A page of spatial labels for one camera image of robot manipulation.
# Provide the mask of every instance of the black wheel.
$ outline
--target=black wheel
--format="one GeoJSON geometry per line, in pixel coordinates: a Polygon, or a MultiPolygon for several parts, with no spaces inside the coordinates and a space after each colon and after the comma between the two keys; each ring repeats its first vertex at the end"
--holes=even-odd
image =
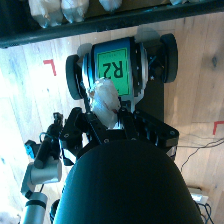
{"type": "Polygon", "coordinates": [[[77,65],[78,55],[71,55],[66,60],[66,79],[69,92],[74,100],[82,99],[80,91],[81,68],[77,65]]]}
{"type": "Polygon", "coordinates": [[[160,41],[165,47],[165,70],[162,76],[164,83],[173,82],[178,70],[178,50],[176,39],[173,34],[161,36],[160,41]]]}

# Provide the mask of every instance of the white toy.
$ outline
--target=white toy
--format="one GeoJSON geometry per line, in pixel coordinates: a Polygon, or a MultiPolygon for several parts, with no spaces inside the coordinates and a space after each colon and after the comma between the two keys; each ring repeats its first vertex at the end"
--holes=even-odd
{"type": "Polygon", "coordinates": [[[29,0],[32,17],[41,27],[61,25],[63,14],[60,0],[29,0]]]}
{"type": "Polygon", "coordinates": [[[70,22],[81,22],[89,8],[89,0],[62,0],[62,12],[70,22]]]}

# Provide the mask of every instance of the cable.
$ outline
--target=cable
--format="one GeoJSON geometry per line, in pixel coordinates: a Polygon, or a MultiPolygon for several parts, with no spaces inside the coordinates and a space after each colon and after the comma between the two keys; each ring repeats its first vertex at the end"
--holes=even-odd
{"type": "Polygon", "coordinates": [[[203,206],[205,208],[205,211],[206,211],[207,215],[208,215],[208,219],[206,220],[205,223],[207,223],[208,220],[210,219],[211,223],[214,224],[214,222],[212,221],[212,218],[211,218],[211,213],[212,213],[211,206],[208,203],[206,203],[205,205],[204,204],[201,204],[201,203],[198,203],[198,205],[203,206]]]}
{"type": "MultiPolygon", "coordinates": [[[[220,142],[220,141],[222,141],[222,140],[224,140],[224,138],[220,138],[220,139],[218,139],[217,141],[215,141],[215,142],[210,142],[210,143],[208,143],[207,145],[210,145],[210,144],[214,144],[214,143],[217,143],[217,142],[220,142]]],[[[210,146],[185,146],[185,145],[178,145],[178,147],[181,147],[181,148],[191,148],[191,149],[197,149],[197,148],[211,148],[210,146]]]]}
{"type": "Polygon", "coordinates": [[[208,206],[208,207],[209,207],[209,210],[210,210],[209,214],[210,214],[210,216],[211,216],[211,214],[212,214],[212,208],[211,208],[211,206],[210,206],[208,203],[206,203],[205,206],[208,206]]]}
{"type": "Polygon", "coordinates": [[[201,217],[203,217],[203,219],[204,219],[204,223],[206,224],[206,222],[207,222],[206,217],[205,217],[203,214],[201,214],[201,217]]]}
{"type": "Polygon", "coordinates": [[[44,184],[42,184],[42,186],[40,188],[40,191],[39,191],[40,193],[42,192],[43,188],[44,188],[44,184]]]}
{"type": "Polygon", "coordinates": [[[49,135],[49,134],[46,133],[46,132],[41,132],[40,135],[39,135],[40,142],[42,142],[42,139],[41,139],[41,136],[42,136],[42,135],[46,135],[46,136],[48,136],[48,137],[51,138],[51,139],[56,139],[56,140],[57,140],[56,137],[51,136],[51,135],[49,135]]]}
{"type": "Polygon", "coordinates": [[[205,146],[201,146],[201,147],[178,146],[178,147],[186,147],[186,148],[187,148],[187,147],[188,147],[188,148],[197,148],[197,149],[195,150],[195,152],[193,152],[192,154],[190,154],[190,155],[188,156],[187,160],[183,163],[183,165],[181,166],[180,172],[182,173],[182,170],[183,170],[184,165],[188,162],[188,160],[190,159],[191,156],[193,156],[194,154],[196,154],[196,153],[198,152],[199,149],[202,149],[202,148],[204,148],[204,149],[205,149],[205,148],[214,148],[214,147],[216,147],[216,146],[218,146],[218,145],[223,144],[224,141],[222,141],[222,140],[224,140],[224,138],[221,138],[221,139],[219,139],[218,141],[215,141],[215,142],[210,142],[210,143],[208,143],[207,145],[205,145],[205,146]]]}

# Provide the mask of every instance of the white plush toy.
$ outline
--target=white plush toy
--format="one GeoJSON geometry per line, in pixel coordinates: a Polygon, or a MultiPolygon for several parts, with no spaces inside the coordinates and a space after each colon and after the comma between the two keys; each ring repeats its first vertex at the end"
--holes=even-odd
{"type": "Polygon", "coordinates": [[[70,22],[81,22],[89,8],[89,0],[62,0],[62,12],[70,22]]]}
{"type": "Polygon", "coordinates": [[[101,78],[87,94],[91,99],[91,111],[103,125],[113,128],[118,121],[117,112],[121,107],[114,83],[110,79],[101,78]]]}
{"type": "Polygon", "coordinates": [[[100,3],[106,11],[113,12],[121,6],[122,0],[100,0],[100,3]]]}
{"type": "Polygon", "coordinates": [[[30,12],[41,27],[61,25],[63,14],[60,0],[29,0],[30,12]]]}
{"type": "MultiPolygon", "coordinates": [[[[108,12],[113,12],[122,4],[122,0],[99,1],[108,12]]],[[[29,5],[33,18],[46,28],[61,25],[63,14],[70,23],[82,22],[89,8],[89,0],[29,0],[29,5]]]]}

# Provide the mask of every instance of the black shelf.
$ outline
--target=black shelf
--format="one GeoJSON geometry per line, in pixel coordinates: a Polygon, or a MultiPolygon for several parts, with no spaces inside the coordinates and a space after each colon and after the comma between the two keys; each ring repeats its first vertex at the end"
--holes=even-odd
{"type": "Polygon", "coordinates": [[[0,1],[0,12],[3,12],[0,18],[0,48],[224,11],[224,0],[210,0],[119,12],[87,18],[81,23],[67,23],[42,29],[27,13],[24,3],[15,4],[15,2],[15,0],[0,1]]]}

